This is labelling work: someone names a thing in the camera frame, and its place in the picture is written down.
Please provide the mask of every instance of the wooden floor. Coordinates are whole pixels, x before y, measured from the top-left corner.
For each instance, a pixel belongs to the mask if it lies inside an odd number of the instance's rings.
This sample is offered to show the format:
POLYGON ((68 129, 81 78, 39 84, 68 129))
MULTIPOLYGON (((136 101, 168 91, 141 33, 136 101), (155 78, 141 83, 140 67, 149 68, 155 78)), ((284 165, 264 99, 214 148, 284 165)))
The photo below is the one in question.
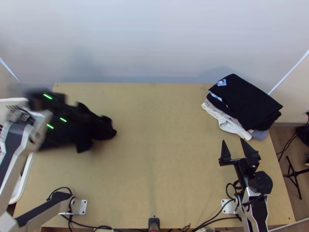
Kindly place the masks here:
MULTIPOLYGON (((286 142, 291 138, 295 132, 295 127, 291 126, 273 126, 270 129, 270 136, 275 148, 276 153, 282 151, 286 142)), ((286 155, 289 156, 295 171, 300 171, 308 168, 305 166, 306 156, 309 154, 309 147, 304 145, 299 138, 294 139, 288 150, 284 152, 284 155, 280 161, 280 167, 283 174, 288 171, 288 162, 286 160, 286 155)), ((293 183, 285 178, 285 184, 289 193, 290 201, 293 207, 294 215, 296 221, 309 217, 309 173, 301 174, 298 176, 298 182, 302 191, 302 198, 300 200, 298 197, 298 192, 293 183)), ((242 232, 242 228, 216 228, 219 231, 234 231, 242 232)), ((125 232, 133 232, 135 230, 125 230, 125 232)), ((289 226, 277 232, 306 232, 309 231, 309 220, 302 222, 293 226, 289 226)), ((65 228, 43 228, 43 232, 69 232, 65 228)), ((92 232, 91 229, 73 229, 73 232, 92 232)))

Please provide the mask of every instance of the white folded shirt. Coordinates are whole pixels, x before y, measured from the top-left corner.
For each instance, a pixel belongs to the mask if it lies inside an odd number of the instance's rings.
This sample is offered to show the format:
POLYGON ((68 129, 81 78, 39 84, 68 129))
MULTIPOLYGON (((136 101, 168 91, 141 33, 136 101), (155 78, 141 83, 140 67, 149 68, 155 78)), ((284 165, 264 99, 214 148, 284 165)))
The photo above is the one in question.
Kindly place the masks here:
POLYGON ((208 101, 208 99, 206 99, 202 104, 202 108, 206 110, 211 116, 218 119, 220 129, 237 134, 247 141, 252 138, 252 135, 241 126, 236 118, 233 118, 216 108, 211 102, 208 101))

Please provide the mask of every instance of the tripod stand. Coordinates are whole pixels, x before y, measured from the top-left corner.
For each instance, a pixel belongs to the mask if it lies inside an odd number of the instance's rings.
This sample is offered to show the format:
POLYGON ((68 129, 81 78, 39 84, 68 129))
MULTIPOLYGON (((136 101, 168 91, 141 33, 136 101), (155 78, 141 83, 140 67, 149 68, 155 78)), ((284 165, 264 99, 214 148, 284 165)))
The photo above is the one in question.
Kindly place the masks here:
POLYGON ((283 177, 287 177, 287 178, 289 178, 289 179, 292 181, 292 183, 293 183, 293 184, 295 185, 295 187, 297 188, 298 195, 299 195, 299 199, 302 200, 302 194, 301 194, 301 190, 300 190, 300 188, 299 188, 299 184, 298 184, 298 181, 297 181, 297 176, 300 175, 300 174, 309 172, 309 168, 296 172, 296 171, 294 170, 294 168, 293 168, 293 165, 292 165, 292 163, 291 163, 289 157, 286 156, 286 158, 287 158, 287 161, 289 162, 289 170, 288 170, 288 174, 283 175, 283 177))

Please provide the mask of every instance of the white wall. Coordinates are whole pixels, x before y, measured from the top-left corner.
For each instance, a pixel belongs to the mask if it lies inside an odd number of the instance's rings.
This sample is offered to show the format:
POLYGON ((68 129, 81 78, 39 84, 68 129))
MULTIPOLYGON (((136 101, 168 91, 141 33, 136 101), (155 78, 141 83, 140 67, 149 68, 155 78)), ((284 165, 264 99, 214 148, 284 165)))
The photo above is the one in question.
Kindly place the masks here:
POLYGON ((20 96, 19 82, 0 64, 0 99, 20 96))
POLYGON ((24 85, 215 82, 268 92, 308 49, 308 0, 9 0, 0 57, 24 85))
POLYGON ((270 94, 283 108, 276 122, 306 123, 309 111, 309 55, 270 94))

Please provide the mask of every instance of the folded black shirt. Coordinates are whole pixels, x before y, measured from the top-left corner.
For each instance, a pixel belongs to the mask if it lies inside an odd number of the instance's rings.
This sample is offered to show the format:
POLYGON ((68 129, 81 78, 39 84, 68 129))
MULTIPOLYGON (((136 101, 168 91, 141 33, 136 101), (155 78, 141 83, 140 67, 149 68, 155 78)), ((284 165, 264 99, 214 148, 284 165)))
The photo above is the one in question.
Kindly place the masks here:
POLYGON ((279 110, 282 105, 235 74, 219 80, 209 91, 220 97, 222 102, 210 94, 207 99, 218 109, 238 119, 245 130, 268 130, 281 115, 279 110))

